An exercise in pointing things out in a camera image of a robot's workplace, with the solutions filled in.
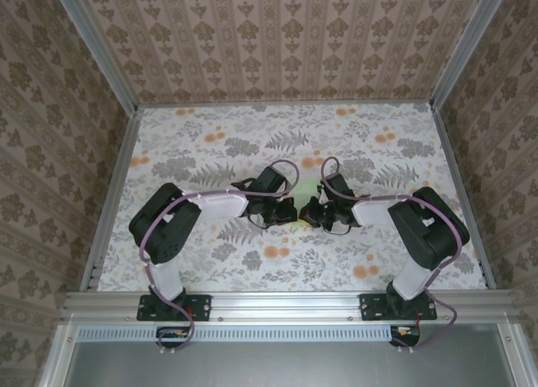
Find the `patterned floor surface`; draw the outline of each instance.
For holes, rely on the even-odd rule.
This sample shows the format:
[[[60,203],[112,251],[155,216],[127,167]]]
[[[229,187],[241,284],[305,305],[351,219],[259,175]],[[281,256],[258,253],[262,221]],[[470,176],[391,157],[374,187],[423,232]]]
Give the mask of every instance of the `patterned floor surface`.
[[[319,166],[337,156],[356,194],[409,193],[430,185],[462,217],[425,103],[146,109],[98,290],[147,290],[128,224],[165,182],[226,188],[288,158],[301,169],[296,206],[315,194]],[[279,167],[290,179],[293,171]],[[192,291],[384,289],[408,258],[394,228],[332,236],[299,223],[262,231],[245,219],[197,223],[182,252]],[[484,289],[472,243],[432,289]]]

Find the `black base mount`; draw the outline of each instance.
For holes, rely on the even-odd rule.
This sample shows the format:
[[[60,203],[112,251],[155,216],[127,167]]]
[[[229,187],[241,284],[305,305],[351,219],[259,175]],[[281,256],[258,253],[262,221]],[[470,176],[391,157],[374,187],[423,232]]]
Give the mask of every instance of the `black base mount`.
[[[360,294],[359,302],[363,321],[437,320],[435,303],[426,293],[404,300],[394,290],[392,282],[386,293]]]
[[[211,296],[209,294],[186,294],[184,291],[172,303],[185,309],[195,321],[209,321]],[[152,291],[140,297],[138,321],[186,321],[187,318],[159,299]]]

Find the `patterned wall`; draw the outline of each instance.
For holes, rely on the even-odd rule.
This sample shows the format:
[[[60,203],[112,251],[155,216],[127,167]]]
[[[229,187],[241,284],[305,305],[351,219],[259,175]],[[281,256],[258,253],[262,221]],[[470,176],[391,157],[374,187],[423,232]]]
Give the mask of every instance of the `patterned wall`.
[[[498,286],[538,353],[538,0],[503,0],[442,115]]]
[[[59,0],[0,0],[0,385],[32,385],[126,117]]]
[[[84,0],[139,103],[428,98],[478,0]]]

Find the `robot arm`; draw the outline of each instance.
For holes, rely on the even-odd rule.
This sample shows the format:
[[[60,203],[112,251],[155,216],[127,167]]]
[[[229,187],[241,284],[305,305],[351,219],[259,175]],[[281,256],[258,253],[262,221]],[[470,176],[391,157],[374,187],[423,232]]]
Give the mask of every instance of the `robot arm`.
[[[339,193],[354,196],[341,174],[336,173],[326,180]],[[323,226],[326,231],[330,231],[336,221],[350,227],[396,226],[410,257],[400,274],[388,285],[388,294],[392,295],[389,297],[393,298],[395,305],[401,305],[402,301],[399,300],[413,300],[422,294],[439,265],[456,253],[456,239],[451,229],[439,216],[417,202],[409,199],[356,202],[335,195],[323,183],[318,190],[319,197],[312,197],[299,215],[299,219],[314,227]],[[413,196],[434,205],[448,217],[456,227],[462,245],[469,242],[467,228],[432,188],[423,187]]]
[[[194,196],[177,204],[169,212],[170,219],[167,220],[165,216],[145,244],[146,271],[155,289],[165,299],[181,305],[185,289],[180,276],[179,252],[198,220],[261,215],[266,227],[297,220],[293,198],[248,194],[274,194],[284,183],[287,183],[287,179],[280,172],[266,167],[258,178],[232,184],[241,192],[223,190],[193,193],[182,191],[173,183],[162,185],[129,224],[129,231],[137,246],[140,246],[152,223],[167,206],[184,195]]]

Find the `aluminum rail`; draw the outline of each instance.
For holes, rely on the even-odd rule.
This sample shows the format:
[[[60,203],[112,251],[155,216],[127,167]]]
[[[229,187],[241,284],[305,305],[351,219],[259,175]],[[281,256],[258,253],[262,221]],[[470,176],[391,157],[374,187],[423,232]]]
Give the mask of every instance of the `aluminum rail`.
[[[258,292],[223,293],[212,295],[209,324],[260,325],[260,324],[391,324],[409,321],[363,321],[359,311],[359,294],[354,292]],[[85,292],[69,293],[61,315],[63,324],[172,325],[170,321],[139,322],[136,313],[141,292]],[[453,306],[458,323],[499,324],[517,322],[508,290],[436,290],[441,301]],[[428,323],[447,323],[451,312],[437,305],[438,319]]]

